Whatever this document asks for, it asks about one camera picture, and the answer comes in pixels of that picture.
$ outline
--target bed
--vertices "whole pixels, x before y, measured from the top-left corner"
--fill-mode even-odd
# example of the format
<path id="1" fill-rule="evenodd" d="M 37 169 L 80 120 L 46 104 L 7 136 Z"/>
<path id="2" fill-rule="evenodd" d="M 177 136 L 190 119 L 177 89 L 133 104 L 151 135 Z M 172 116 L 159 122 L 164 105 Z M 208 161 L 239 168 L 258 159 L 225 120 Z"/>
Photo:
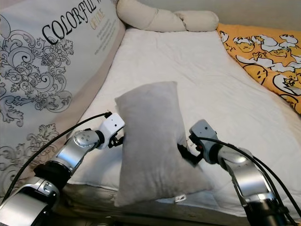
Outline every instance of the bed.
<path id="1" fill-rule="evenodd" d="M 219 139 L 250 150 L 269 165 L 301 204 L 300 117 L 284 100 L 248 76 L 227 54 L 218 32 L 159 33 L 128 28 L 104 85 L 81 120 L 106 110 L 115 112 L 114 98 L 157 81 L 178 82 L 187 135 L 196 121 L 206 119 Z M 96 129 L 100 123 L 101 120 L 94 120 L 81 128 Z M 118 211 L 112 203 L 119 186 L 121 150 L 94 150 L 85 157 L 65 187 L 75 212 L 97 217 L 98 211 Z M 200 165 L 213 185 L 212 191 L 188 195 L 178 204 L 174 204 L 174 199 L 164 199 L 122 211 L 219 225 L 233 225 L 234 221 L 235 225 L 247 225 L 244 218 L 198 216 L 204 208 L 228 216 L 245 215 L 227 172 L 203 161 Z M 83 181 L 91 173 L 89 167 L 102 173 Z M 298 218 L 284 192 L 279 192 Z"/>
<path id="2" fill-rule="evenodd" d="M 84 7 L 72 0 L 53 1 L 57 4 L 45 7 L 48 4 L 46 0 L 0 0 L 4 6 L 0 26 L 5 28 L 5 32 L 0 34 L 0 41 L 10 43 L 8 39 L 21 34 L 18 39 L 12 39 L 14 43 L 11 42 L 10 49 L 4 45 L 5 42 L 0 42 L 1 47 L 6 52 L 16 52 L 14 48 L 19 47 L 29 52 L 29 58 L 25 59 L 36 66 L 29 68 L 37 68 L 35 72 L 38 73 L 37 78 L 40 78 L 38 83 L 33 83 L 33 91 L 45 86 L 48 80 L 41 79 L 45 73 L 47 76 L 48 72 L 60 74 L 53 75 L 56 78 L 53 86 L 43 91 L 44 95 L 52 98 L 34 98 L 32 90 L 27 92 L 17 89 L 18 85 L 5 90 L 11 81 L 17 83 L 15 80 L 6 80 L 6 73 L 11 67 L 17 69 L 18 62 L 25 59 L 5 61 L 3 59 L 8 54 L 1 55 L 0 69 L 6 71 L 1 78 L 4 83 L 0 83 L 0 104 L 3 107 L 0 113 L 3 115 L 4 110 L 7 110 L 7 115 L 13 113 L 15 118 L 12 116 L 6 121 L 0 121 L 0 200 L 22 164 L 51 137 L 96 114 L 116 112 L 115 98 L 129 90 L 153 82 L 175 81 L 186 136 L 192 125 L 200 119 L 206 119 L 217 131 L 220 140 L 248 149 L 270 166 L 301 206 L 300 116 L 285 100 L 246 73 L 227 53 L 217 31 L 152 32 L 130 26 L 125 31 L 124 24 L 116 15 L 117 1 L 98 1 L 99 5 L 95 5 L 97 10 L 93 12 L 90 8 L 88 14 L 89 18 L 94 18 L 92 23 L 86 22 L 85 25 L 85 17 L 82 17 L 81 25 L 69 24 L 73 30 L 65 39 L 60 39 L 56 33 L 59 42 L 54 53 L 59 58 L 58 53 L 62 49 L 64 57 L 52 65 L 51 59 L 45 61 L 43 58 L 49 56 L 47 51 L 51 45 L 45 41 L 47 36 L 41 34 L 42 28 L 49 25 L 46 31 L 51 32 L 50 26 L 57 23 L 61 25 L 63 34 L 67 35 L 71 27 L 64 26 L 67 22 L 65 17 L 72 16 L 73 11 L 80 11 Z M 141 2 L 171 11 L 212 10 L 226 24 L 301 30 L 298 23 L 298 0 L 290 0 L 285 5 L 282 0 L 266 0 L 264 3 L 257 1 L 258 4 L 253 1 L 241 4 L 237 0 L 190 0 L 185 1 L 185 4 L 182 1 L 176 1 L 175 4 L 174 0 Z M 100 9 L 105 12 L 110 23 L 101 21 L 104 14 Z M 281 13 L 287 17 L 273 17 Z M 59 25 L 52 27 L 52 30 L 59 29 Z M 41 42 L 46 54 L 39 51 Z M 27 73 L 26 69 L 18 72 Z M 54 91 L 57 87 L 61 88 L 61 92 Z M 4 102 L 5 98 L 12 96 L 15 102 Z M 94 119 L 78 129 L 97 129 L 101 122 L 102 119 Z M 14 139 L 10 135 L 12 133 L 18 139 Z M 39 156 L 24 173 L 18 186 L 32 176 L 32 169 L 36 165 L 51 158 L 63 144 L 64 140 L 61 140 Z M 86 218 L 111 215 L 122 221 L 153 225 L 177 225 L 174 219 L 182 220 L 180 223 L 187 225 L 248 225 L 228 173 L 220 166 L 210 165 L 203 160 L 199 166 L 210 182 L 211 190 L 189 194 L 186 200 L 177 204 L 174 198 L 170 198 L 116 208 L 113 203 L 119 189 L 121 163 L 122 146 L 110 150 L 93 150 L 87 154 L 64 188 L 58 213 L 67 215 L 71 210 Z M 291 215 L 298 219 L 285 193 L 279 186 L 277 188 Z"/>

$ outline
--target gray pillow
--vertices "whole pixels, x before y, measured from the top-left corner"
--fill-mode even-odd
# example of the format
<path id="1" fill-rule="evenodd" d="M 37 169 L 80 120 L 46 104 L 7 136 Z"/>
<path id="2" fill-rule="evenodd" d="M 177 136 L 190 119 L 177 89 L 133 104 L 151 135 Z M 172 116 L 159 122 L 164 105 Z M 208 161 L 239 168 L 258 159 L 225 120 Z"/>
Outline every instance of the gray pillow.
<path id="1" fill-rule="evenodd" d="M 126 123 L 115 206 L 209 189 L 199 166 L 177 148 L 186 136 L 176 82 L 143 85 L 115 100 Z"/>

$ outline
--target white fabric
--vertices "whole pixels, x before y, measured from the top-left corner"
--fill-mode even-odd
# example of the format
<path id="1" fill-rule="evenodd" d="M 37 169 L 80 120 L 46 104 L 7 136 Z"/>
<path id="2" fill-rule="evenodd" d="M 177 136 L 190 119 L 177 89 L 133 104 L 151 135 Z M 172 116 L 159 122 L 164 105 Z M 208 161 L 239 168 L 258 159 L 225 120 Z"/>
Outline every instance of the white fabric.
<path id="1" fill-rule="evenodd" d="M 217 28 L 218 16 L 211 11 L 177 11 L 174 12 L 182 21 L 187 31 L 212 32 Z"/>
<path id="2" fill-rule="evenodd" d="M 169 10 L 152 8 L 136 0 L 119 0 L 117 14 L 125 23 L 156 32 L 185 31 L 182 20 Z"/>
<path id="3" fill-rule="evenodd" d="M 247 75 L 227 54 L 217 32 L 127 30 L 109 75 L 82 120 L 107 109 L 114 112 L 114 98 L 157 81 L 178 82 L 187 135 L 192 125 L 206 119 L 220 140 L 248 149 L 270 166 L 301 205 L 301 119 L 289 104 Z M 94 120 L 82 128 L 96 129 L 100 123 Z M 121 155 L 121 147 L 93 150 L 69 183 L 117 190 Z M 244 216 L 228 173 L 218 165 L 204 161 L 200 165 L 212 191 L 188 195 L 179 205 Z M 296 218 L 284 192 L 279 193 Z"/>

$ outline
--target yellow pillowcase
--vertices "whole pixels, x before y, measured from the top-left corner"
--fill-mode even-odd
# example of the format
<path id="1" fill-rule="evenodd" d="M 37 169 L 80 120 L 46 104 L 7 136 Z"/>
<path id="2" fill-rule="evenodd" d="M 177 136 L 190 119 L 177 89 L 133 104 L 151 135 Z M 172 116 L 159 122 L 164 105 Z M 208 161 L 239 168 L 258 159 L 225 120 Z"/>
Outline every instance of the yellow pillowcase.
<path id="1" fill-rule="evenodd" d="M 219 24 L 227 52 L 257 82 L 301 114 L 301 32 Z"/>

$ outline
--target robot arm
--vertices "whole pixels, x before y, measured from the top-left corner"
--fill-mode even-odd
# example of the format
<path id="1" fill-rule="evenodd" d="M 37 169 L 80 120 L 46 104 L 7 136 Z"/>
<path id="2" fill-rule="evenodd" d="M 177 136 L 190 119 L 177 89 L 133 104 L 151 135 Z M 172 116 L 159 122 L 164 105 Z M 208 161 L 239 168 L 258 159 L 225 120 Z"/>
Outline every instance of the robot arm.
<path id="1" fill-rule="evenodd" d="M 232 148 L 200 140 L 200 137 L 218 139 L 216 132 L 205 120 L 197 122 L 190 129 L 190 133 L 191 141 L 202 152 L 200 155 L 205 161 L 210 164 L 217 163 L 229 172 L 251 226 L 287 225 L 284 212 L 288 210 L 280 207 L 268 180 L 253 162 Z M 252 156 L 248 150 L 243 151 Z"/>
<path id="2" fill-rule="evenodd" d="M 75 132 L 51 160 L 34 169 L 34 177 L 4 201 L 0 206 L 0 223 L 7 226 L 41 225 L 85 155 L 95 148 L 112 147 L 117 132 L 124 125 L 120 116 L 114 113 L 99 130 Z"/>

